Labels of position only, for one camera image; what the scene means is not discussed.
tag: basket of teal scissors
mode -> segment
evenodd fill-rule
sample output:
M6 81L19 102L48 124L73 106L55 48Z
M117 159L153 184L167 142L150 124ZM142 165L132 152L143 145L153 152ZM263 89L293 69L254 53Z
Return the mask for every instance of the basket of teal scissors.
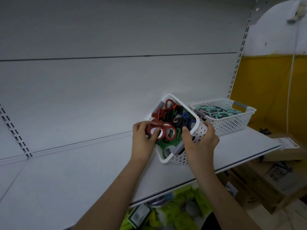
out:
M251 116L256 112L255 108L230 99L199 102L190 107L201 121L213 125L218 136L246 128Z

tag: hand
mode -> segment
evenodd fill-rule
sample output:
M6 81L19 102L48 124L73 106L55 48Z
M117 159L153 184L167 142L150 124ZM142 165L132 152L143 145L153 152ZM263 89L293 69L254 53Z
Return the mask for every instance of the hand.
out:
M203 176L206 173L214 173L213 151L220 139L215 134L215 129L210 123L205 122L205 125L208 127L208 131L198 143L192 141L190 131L186 127L182 128L185 153L195 177Z
M137 160L146 164L148 163L160 132L160 128L157 128L151 138L148 139L145 134L145 128L149 124L153 124L153 122L143 121L133 125L132 152L130 160Z

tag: red scissors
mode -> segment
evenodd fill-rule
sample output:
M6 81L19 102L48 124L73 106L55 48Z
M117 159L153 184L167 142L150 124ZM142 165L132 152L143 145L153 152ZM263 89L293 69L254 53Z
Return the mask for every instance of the red scissors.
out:
M156 122L154 121L153 125L148 125L145 129L146 133L149 134L150 136L153 135L154 131L160 128L160 133L158 136L158 139L167 139L169 141L175 139L177 135L176 129L170 124L170 123L165 123L165 122Z
M165 107L164 109L161 109L160 107L158 108L156 113L152 113L151 116L158 119L158 121L161 119L165 118L166 111L174 110L178 104L176 104L173 100L168 99L165 102Z

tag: forearm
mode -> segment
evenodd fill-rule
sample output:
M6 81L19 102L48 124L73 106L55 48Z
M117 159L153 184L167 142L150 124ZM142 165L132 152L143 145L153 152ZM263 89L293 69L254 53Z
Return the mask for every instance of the forearm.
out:
M145 166L144 162L130 160L73 230L119 229Z
M196 179L209 199L222 230L260 230L259 226L221 184L213 170L197 174Z

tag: basket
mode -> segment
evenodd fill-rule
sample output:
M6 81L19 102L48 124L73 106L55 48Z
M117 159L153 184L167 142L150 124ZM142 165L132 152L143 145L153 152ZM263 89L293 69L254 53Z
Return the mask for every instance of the basket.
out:
M168 94L166 95L166 97L164 97L162 99L162 101L159 103L159 105L155 108L155 110L153 111L153 113L155 113L159 107L162 107L164 105L164 103L166 102L167 99L171 99L173 100L175 103L180 104L183 106L183 108L185 108L188 112L190 112L195 118L196 118L196 123L194 125L194 127L190 130L190 133L193 134L195 131L199 131L199 129L204 129L202 132L205 132L205 129L207 129L207 127L202 123L202 125L200 127L200 120L199 117L190 109L188 108L185 104L183 104L183 102L181 102L178 98L176 98L174 95L172 94ZM199 139L199 137L195 137L194 141L197 142L197 140ZM172 153L167 157L167 158L163 158L163 153L162 153L162 148L159 145L155 145L155 151L156 154L158 155L158 158L160 160L160 162L162 163L175 163L175 164L179 164L179 165L185 165L187 164L187 159L186 159L186 155L185 155L185 151L177 156L174 156Z
M214 119L197 109L199 106L232 107L233 104L245 108L245 112L234 116L224 117L221 119ZM225 135L246 128L249 120L251 119L251 116L256 112L255 108L230 99L200 102L192 104L190 107L194 110L195 113L205 118L206 122L209 122L213 125L215 129L215 134L217 136Z

